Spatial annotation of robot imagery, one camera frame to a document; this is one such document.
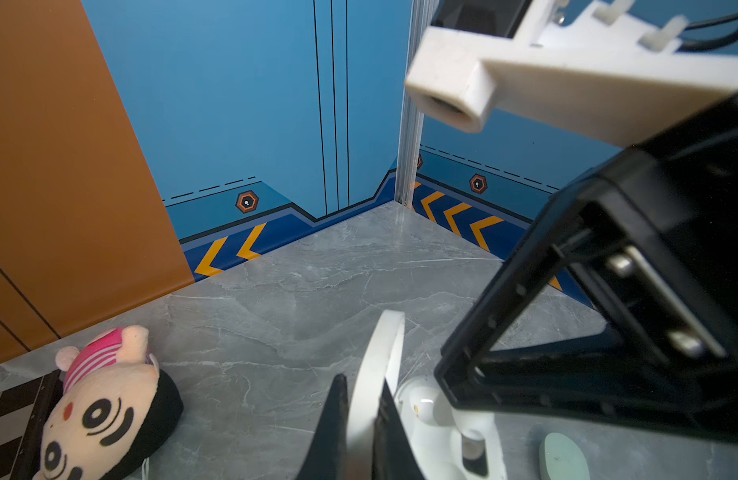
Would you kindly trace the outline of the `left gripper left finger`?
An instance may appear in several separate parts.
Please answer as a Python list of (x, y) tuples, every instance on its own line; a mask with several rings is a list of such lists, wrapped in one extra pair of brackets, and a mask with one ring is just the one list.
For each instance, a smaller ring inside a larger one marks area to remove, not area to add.
[(348, 422), (348, 382), (344, 374), (332, 381), (297, 480), (337, 480), (344, 477)]

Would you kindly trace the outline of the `white earbud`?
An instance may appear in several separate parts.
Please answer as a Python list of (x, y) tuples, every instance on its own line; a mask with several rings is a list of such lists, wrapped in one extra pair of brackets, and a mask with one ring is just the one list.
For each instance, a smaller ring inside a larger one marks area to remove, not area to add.
[(413, 385), (409, 393), (409, 405), (416, 418), (429, 426), (444, 426), (448, 420), (445, 399), (438, 387)]

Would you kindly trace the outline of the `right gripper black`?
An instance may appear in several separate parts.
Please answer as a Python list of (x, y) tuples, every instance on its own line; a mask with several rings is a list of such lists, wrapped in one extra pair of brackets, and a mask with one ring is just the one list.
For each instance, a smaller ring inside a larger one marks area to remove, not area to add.
[[(604, 332), (492, 353), (566, 268)], [(738, 92), (554, 194), (435, 378), (459, 409), (738, 444)]]

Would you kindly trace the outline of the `mint green earbud case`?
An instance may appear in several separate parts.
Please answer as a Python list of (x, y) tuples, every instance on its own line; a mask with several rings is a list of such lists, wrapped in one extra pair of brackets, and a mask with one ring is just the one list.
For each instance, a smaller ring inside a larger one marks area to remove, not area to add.
[(582, 450), (567, 436), (549, 433), (539, 447), (542, 480), (590, 480), (588, 463)]

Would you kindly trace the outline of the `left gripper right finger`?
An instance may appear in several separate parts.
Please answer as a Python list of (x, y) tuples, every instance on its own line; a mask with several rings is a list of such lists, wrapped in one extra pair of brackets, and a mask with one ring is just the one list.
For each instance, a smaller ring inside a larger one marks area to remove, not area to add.
[(390, 392), (380, 396), (372, 447), (374, 480), (424, 480)]

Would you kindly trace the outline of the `white earbud case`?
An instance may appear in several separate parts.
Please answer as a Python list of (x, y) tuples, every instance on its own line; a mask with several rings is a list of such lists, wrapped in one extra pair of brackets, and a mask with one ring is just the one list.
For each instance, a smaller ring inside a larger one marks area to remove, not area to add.
[(494, 414), (457, 410), (430, 375), (400, 378), (405, 316), (385, 310), (350, 400), (348, 479), (504, 479)]

